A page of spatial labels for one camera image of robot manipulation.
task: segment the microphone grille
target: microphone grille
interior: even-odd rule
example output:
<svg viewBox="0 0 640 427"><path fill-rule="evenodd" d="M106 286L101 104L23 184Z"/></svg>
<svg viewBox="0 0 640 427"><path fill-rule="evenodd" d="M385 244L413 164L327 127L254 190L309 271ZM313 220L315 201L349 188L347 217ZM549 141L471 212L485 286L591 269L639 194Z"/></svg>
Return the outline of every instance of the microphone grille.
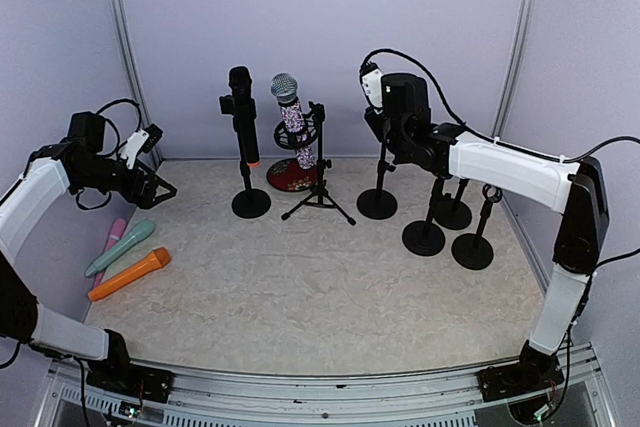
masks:
<svg viewBox="0 0 640 427"><path fill-rule="evenodd" d="M291 74L278 74L271 79L271 93L279 103L288 104L298 96L298 82Z"/></svg>

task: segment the red round base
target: red round base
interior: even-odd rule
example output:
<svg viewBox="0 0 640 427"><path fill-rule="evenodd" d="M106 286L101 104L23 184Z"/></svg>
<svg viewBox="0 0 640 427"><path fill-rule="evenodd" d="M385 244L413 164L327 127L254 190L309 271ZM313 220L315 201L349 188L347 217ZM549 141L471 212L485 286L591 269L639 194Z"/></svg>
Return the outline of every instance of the red round base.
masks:
<svg viewBox="0 0 640 427"><path fill-rule="evenodd" d="M296 159L280 160L269 167L267 182L282 192L301 192L309 189L318 180L315 167L302 170Z"/></svg>

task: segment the green microphone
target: green microphone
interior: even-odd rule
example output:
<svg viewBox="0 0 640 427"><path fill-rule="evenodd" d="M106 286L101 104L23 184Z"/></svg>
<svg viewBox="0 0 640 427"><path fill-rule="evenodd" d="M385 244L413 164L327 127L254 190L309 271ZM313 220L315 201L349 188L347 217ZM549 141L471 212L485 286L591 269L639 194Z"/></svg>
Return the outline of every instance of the green microphone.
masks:
<svg viewBox="0 0 640 427"><path fill-rule="evenodd" d="M142 222L137 223L113 247L91 262L91 265L87 267L87 270L84 273L85 277L93 277L105 270L113 262L122 257L125 252L131 249L134 245L139 244L153 234L154 230L156 230L156 224L150 220L143 220Z"/></svg>

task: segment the floral patterned microphone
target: floral patterned microphone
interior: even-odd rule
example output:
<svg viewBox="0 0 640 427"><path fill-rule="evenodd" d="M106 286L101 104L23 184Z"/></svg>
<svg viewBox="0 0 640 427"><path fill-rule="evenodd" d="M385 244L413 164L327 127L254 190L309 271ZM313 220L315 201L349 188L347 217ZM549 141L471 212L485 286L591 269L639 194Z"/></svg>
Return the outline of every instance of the floral patterned microphone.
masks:
<svg viewBox="0 0 640 427"><path fill-rule="evenodd" d="M290 134L297 134L305 129L306 122L302 116L302 107L298 100L298 82L291 74L278 74L271 80L271 93L278 100L280 113L284 119L284 125ZM308 134L297 136L299 141L307 140ZM311 146L295 150L298 164L303 170L311 169L316 165Z"/></svg>

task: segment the beige table surface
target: beige table surface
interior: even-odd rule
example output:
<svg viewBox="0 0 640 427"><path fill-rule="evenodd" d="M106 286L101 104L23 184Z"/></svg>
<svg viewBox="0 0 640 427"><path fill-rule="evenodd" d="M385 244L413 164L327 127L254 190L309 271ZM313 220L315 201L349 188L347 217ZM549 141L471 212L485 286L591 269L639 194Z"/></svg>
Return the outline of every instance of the beige table surface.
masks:
<svg viewBox="0 0 640 427"><path fill-rule="evenodd" d="M433 177L415 166L387 175L399 209L386 221L360 215L355 201L375 185L375 159L333 159L329 189L358 224L336 211L305 207L280 215L304 193L268 186L273 161L253 170L271 210L255 220L231 211L242 189L237 161L165 162L160 175L178 196L133 221L156 232L107 271L113 276L164 246L172 262L92 305L86 323L122 333L132 357L222 371L365 374L428 370L517 355L542 296L502 208L486 237L486 270L451 256L459 235L446 231L436 257L418 257L402 229L426 213ZM448 181L446 191L457 183ZM481 185L465 200L474 213Z"/></svg>

